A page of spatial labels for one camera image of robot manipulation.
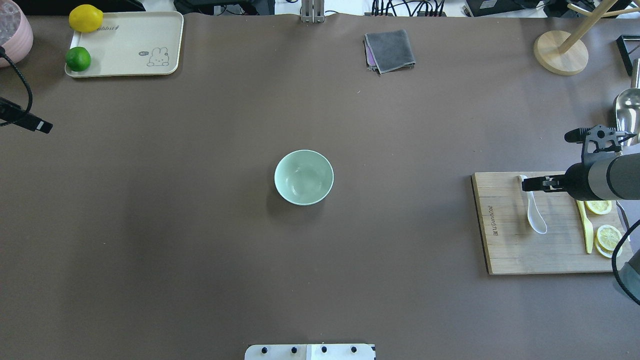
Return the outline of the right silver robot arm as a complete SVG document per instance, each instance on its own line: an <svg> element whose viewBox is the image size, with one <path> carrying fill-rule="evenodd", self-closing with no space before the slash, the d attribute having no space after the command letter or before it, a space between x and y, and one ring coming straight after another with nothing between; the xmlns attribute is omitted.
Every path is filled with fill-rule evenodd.
<svg viewBox="0 0 640 360"><path fill-rule="evenodd" d="M638 153L613 156L592 162L578 162L563 174L524 178L524 192L567 193L576 201L637 201L640 198ZM628 227L612 249L611 268L618 292L639 303L639 253L618 269L618 253L624 242L639 228L639 221Z"/></svg>

